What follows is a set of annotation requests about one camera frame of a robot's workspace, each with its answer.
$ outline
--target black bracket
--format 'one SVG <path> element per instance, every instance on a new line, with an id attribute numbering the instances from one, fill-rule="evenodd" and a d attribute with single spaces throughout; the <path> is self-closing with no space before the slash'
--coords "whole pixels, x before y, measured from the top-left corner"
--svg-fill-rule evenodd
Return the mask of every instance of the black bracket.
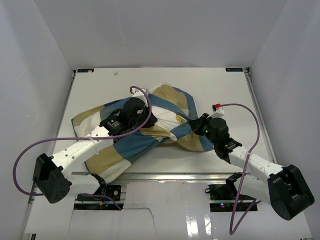
<path id="1" fill-rule="evenodd" d="M 121 185 L 107 185 L 105 187 L 105 193 L 104 195 L 110 197 L 114 201 L 119 201 L 121 198 Z M 78 194 L 76 197 L 78 201 L 96 201 L 95 197 L 92 196 L 82 196 Z"/>
<path id="2" fill-rule="evenodd" d="M 94 71 L 94 68 L 79 68 L 76 70 L 77 73 L 93 73 Z"/>
<path id="3" fill-rule="evenodd" d="M 45 153 L 35 161 L 32 179 L 51 204 L 59 202 L 70 190 L 71 182 L 65 178 L 62 170 L 63 168 L 57 167 L 52 157 Z"/>

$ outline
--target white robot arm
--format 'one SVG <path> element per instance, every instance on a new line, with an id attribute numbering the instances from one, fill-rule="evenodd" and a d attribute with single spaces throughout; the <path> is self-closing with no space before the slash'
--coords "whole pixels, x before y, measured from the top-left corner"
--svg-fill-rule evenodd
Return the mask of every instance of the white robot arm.
<path id="1" fill-rule="evenodd" d="M 227 123 L 221 117 L 224 110 L 220 104 L 213 105 L 213 114 L 203 114 L 189 122 L 193 132 L 205 136 L 214 146 L 219 158 L 227 163 L 244 168 L 249 160 L 241 186 L 241 194 L 259 199 L 269 205 L 285 220 L 290 220 L 315 202 L 300 170 L 290 165 L 284 167 L 263 159 L 248 150 L 229 135 Z M 227 188 L 233 196 L 240 186 L 241 173 L 235 173 L 226 180 Z"/>
<path id="2" fill-rule="evenodd" d="M 139 127 L 149 114 L 148 101 L 144 94 L 132 89 L 133 95 L 124 104 L 118 115 L 111 115 L 103 120 L 85 138 L 77 141 L 66 149 L 47 156 L 45 153 L 36 159 L 33 181 L 37 184 L 43 195 L 50 203 L 56 203 L 67 194 L 95 194 L 103 195 L 107 186 L 105 180 L 97 174 L 75 175 L 72 172 L 98 154 L 104 148 L 114 144 L 118 135 L 126 134 Z M 157 118 L 151 117 L 144 125 L 149 128 L 154 125 Z M 98 139 L 113 136 L 114 139 Z"/>

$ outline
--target cable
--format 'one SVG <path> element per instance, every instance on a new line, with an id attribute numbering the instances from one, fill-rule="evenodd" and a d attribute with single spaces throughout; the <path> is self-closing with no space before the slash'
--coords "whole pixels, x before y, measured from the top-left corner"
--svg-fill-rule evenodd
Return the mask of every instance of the cable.
<path id="1" fill-rule="evenodd" d="M 242 199 L 241 199 L 241 201 L 238 203 L 239 206 L 244 202 L 244 200 L 245 200 L 245 195 L 242 195 Z"/>
<path id="2" fill-rule="evenodd" d="M 47 142 L 53 142 L 53 141 L 66 141 L 66 140 L 107 140 L 107 139 L 118 139 L 118 138 L 123 138 L 123 137 L 126 137 L 128 135 L 131 135 L 131 134 L 134 134 L 135 132 L 139 131 L 149 120 L 149 118 L 151 117 L 151 114 L 152 114 L 152 103 L 150 101 L 150 98 L 148 97 L 147 93 L 142 90 L 140 87 L 138 86 L 131 86 L 130 87 L 130 92 L 132 91 L 132 89 L 138 89 L 139 91 L 141 91 L 143 93 L 143 95 L 145 96 L 146 98 L 146 101 L 147 101 L 147 104 L 149 106 L 149 114 L 146 118 L 146 120 L 139 126 L 137 127 L 136 129 L 130 131 L 130 132 L 127 132 L 125 134 L 121 134 L 121 135 L 117 135 L 117 136 L 99 136 L 99 137 L 54 137 L 54 138 L 48 138 L 48 139 L 43 139 L 43 140 L 40 140 L 40 141 L 37 141 L 33 144 L 31 144 L 30 146 L 26 147 L 20 154 L 19 156 L 16 158 L 14 164 L 13 164 L 13 169 L 12 169 L 12 177 L 13 177 L 13 182 L 14 182 L 14 185 L 15 187 L 23 194 L 25 195 L 28 195 L 28 196 L 43 196 L 42 193 L 33 193 L 33 192 L 27 192 L 25 190 L 23 190 L 20 185 L 18 184 L 18 181 L 17 181 L 17 166 L 18 166 L 18 163 L 20 161 L 20 159 L 22 158 L 22 156 L 28 151 L 30 150 L 31 148 L 33 148 L 34 146 L 37 146 L 39 144 L 43 144 L 43 143 L 47 143 Z M 102 196 L 104 198 L 109 198 L 108 196 L 103 196 L 103 195 L 90 195 L 90 194 L 86 194 L 84 193 L 86 197 L 96 197 L 98 196 L 99 198 Z M 110 199 L 116 206 L 118 209 L 120 209 L 120 207 L 116 204 L 115 201 L 113 201 L 112 199 Z"/>
<path id="3" fill-rule="evenodd" d="M 249 158 L 250 158 L 250 153 L 252 152 L 252 150 L 257 146 L 258 142 L 259 142 L 259 139 L 260 139 L 260 127 L 259 127 L 259 121 L 255 115 L 255 113 L 247 106 L 243 105 L 243 104 L 240 104 L 240 103 L 227 103 L 227 104 L 221 104 L 220 105 L 221 107 L 227 107 L 227 106 L 239 106 L 239 107 L 242 107 L 242 108 L 245 108 L 247 109 L 253 116 L 254 118 L 254 121 L 255 121 L 255 124 L 256 124 L 256 127 L 257 127 L 257 137 L 256 137 L 256 140 L 254 142 L 254 144 L 252 145 L 252 147 L 249 149 L 248 151 L 248 154 L 246 155 L 246 158 L 245 158 L 245 162 L 244 162 L 244 166 L 243 166 L 243 172 L 242 172 L 242 176 L 241 176 L 241 179 L 240 179 L 240 183 L 239 183 L 239 188 L 238 188 L 238 191 L 236 193 L 236 197 L 235 197 L 235 201 L 234 201 L 234 206 L 233 206 L 233 209 L 232 209 L 232 214 L 231 214 L 231 220 L 230 220 L 230 228 L 229 228 L 229 234 L 230 235 L 233 235 L 237 228 L 239 227 L 241 221 L 244 219 L 244 217 L 247 215 L 247 213 L 250 211 L 250 209 L 255 205 L 255 204 L 258 204 L 260 203 L 261 201 L 257 201 L 256 202 L 256 199 L 253 200 L 253 202 L 249 205 L 249 207 L 246 209 L 246 211 L 244 212 L 244 214 L 240 217 L 239 221 L 236 223 L 234 229 L 233 229 L 233 225 L 234 225 L 234 219 L 235 219 L 235 214 L 236 214 L 236 210 L 237 210 L 237 206 L 238 206 L 238 202 L 239 202 L 239 197 L 240 197 L 240 191 L 241 191 L 241 188 L 242 188 L 242 184 L 244 182 L 244 179 L 245 179 L 245 175 L 246 175 L 246 171 L 247 171 L 247 167 L 248 167 L 248 162 L 249 162 Z"/>

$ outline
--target blue and beige cloth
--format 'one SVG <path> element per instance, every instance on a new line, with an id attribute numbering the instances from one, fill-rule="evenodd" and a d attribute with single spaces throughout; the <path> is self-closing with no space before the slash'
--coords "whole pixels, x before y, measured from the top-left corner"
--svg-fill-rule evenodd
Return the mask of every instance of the blue and beige cloth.
<path id="1" fill-rule="evenodd" d="M 189 120 L 198 118 L 190 94 L 163 83 L 154 87 L 148 96 L 152 113 L 158 118 L 156 125 L 121 138 L 89 158 L 85 163 L 89 172 L 99 174 L 109 183 L 161 143 L 176 142 L 193 152 L 213 149 L 207 138 L 194 134 L 188 124 Z M 71 120 L 75 134 L 78 137 L 86 136 L 112 111 L 122 108 L 128 99 L 109 102 L 78 114 Z"/>

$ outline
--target white wall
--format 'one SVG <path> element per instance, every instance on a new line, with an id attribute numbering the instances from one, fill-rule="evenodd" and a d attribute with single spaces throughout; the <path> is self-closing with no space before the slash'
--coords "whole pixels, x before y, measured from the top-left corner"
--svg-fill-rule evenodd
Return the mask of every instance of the white wall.
<path id="1" fill-rule="evenodd" d="M 34 0 L 72 69 L 252 65 L 286 0 Z"/>
<path id="2" fill-rule="evenodd" d="M 72 71 L 33 0 L 0 1 L 0 239 L 22 230 L 28 197 L 12 179 L 15 158 L 29 144 L 57 131 Z M 37 147 L 22 159 L 17 176 L 31 190 Z"/>
<path id="3" fill-rule="evenodd" d="M 320 239 L 320 0 L 289 0 L 252 65 L 252 81 L 281 164 L 300 168 L 315 204 L 305 211 Z"/>

